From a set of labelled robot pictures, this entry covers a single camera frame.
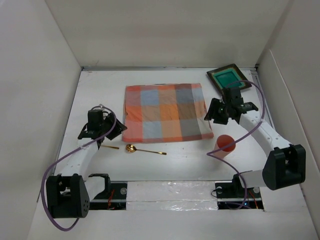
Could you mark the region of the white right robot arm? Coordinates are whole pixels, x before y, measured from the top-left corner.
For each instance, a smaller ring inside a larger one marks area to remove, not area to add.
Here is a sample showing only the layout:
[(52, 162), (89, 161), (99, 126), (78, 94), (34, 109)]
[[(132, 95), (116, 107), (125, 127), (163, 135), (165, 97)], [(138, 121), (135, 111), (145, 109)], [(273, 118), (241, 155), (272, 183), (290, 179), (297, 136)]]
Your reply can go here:
[(211, 100), (204, 118), (222, 125), (226, 125), (229, 119), (236, 121), (266, 155), (263, 169), (235, 174), (239, 180), (231, 184), (231, 191), (237, 197), (243, 197), (250, 188), (267, 187), (274, 191), (306, 180), (305, 148), (280, 136), (265, 121), (264, 112), (254, 103), (244, 102), (240, 90), (234, 87), (223, 89), (221, 99)]

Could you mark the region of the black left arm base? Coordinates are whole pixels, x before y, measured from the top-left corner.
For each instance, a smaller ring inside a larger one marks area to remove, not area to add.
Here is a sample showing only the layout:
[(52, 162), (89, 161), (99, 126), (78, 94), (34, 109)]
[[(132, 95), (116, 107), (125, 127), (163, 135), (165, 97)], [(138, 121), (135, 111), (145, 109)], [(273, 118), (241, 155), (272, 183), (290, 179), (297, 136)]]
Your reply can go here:
[(90, 210), (122, 211), (126, 210), (128, 183), (112, 181), (110, 192), (103, 191), (90, 201)]

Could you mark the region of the orange grey checkered cloth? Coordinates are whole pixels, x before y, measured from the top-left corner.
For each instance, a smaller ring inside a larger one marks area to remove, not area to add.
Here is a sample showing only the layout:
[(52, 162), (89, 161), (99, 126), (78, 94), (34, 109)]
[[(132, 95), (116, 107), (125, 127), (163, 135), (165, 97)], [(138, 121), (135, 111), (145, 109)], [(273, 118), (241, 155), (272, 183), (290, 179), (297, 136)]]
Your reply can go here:
[(126, 143), (170, 143), (211, 139), (200, 83), (132, 85), (125, 88)]

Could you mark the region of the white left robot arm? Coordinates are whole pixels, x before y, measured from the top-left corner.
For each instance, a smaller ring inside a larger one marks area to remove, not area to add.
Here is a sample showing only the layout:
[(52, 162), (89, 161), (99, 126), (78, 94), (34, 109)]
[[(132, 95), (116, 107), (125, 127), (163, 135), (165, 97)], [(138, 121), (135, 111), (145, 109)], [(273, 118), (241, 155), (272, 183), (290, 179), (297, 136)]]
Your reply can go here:
[(127, 127), (107, 107), (96, 106), (87, 112), (87, 123), (77, 137), (77, 149), (66, 155), (65, 167), (45, 182), (50, 217), (85, 218), (96, 196), (104, 199), (113, 193), (107, 173), (89, 173), (88, 169), (103, 141), (111, 141), (125, 130)]

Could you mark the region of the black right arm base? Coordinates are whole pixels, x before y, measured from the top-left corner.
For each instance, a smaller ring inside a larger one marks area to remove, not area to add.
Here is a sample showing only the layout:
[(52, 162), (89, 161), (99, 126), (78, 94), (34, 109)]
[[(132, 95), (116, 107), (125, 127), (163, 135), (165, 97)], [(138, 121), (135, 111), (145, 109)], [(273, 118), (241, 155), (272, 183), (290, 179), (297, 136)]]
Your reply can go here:
[(263, 210), (264, 205), (260, 189), (255, 192), (254, 188), (247, 188), (245, 198), (245, 189), (241, 185), (240, 178), (235, 174), (232, 180), (221, 180), (214, 183), (214, 189), (211, 196), (217, 200), (219, 210)]

